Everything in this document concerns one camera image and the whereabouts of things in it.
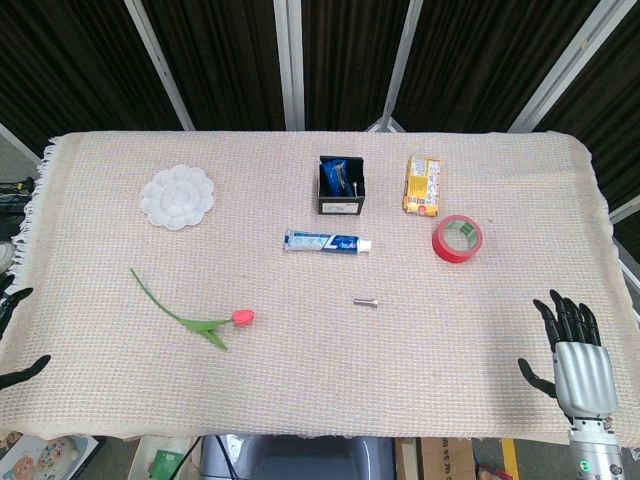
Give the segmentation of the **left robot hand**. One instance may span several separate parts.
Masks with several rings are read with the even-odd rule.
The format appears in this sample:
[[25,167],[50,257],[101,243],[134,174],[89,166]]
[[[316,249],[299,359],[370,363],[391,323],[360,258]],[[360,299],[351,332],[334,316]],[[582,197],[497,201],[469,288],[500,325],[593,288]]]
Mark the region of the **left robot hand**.
[[[28,287],[7,295],[6,291],[13,284],[14,279],[15,276],[12,274],[1,274],[1,336],[4,336],[13,312],[19,303],[29,297],[33,292],[33,289]],[[50,361],[50,355],[42,355],[31,366],[23,370],[2,374],[1,389],[4,390],[30,380],[38,375]]]

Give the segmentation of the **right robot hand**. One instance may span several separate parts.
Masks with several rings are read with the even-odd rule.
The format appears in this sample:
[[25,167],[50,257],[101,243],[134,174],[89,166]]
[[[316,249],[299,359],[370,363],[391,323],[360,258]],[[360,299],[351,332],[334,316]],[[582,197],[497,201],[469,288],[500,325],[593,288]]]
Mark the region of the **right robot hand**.
[[554,379],[538,376],[524,358],[517,360],[520,372],[530,386],[554,399],[570,422],[600,421],[617,411],[618,398],[596,317],[586,304],[554,289],[550,298],[553,307],[538,299],[533,305],[544,322]]

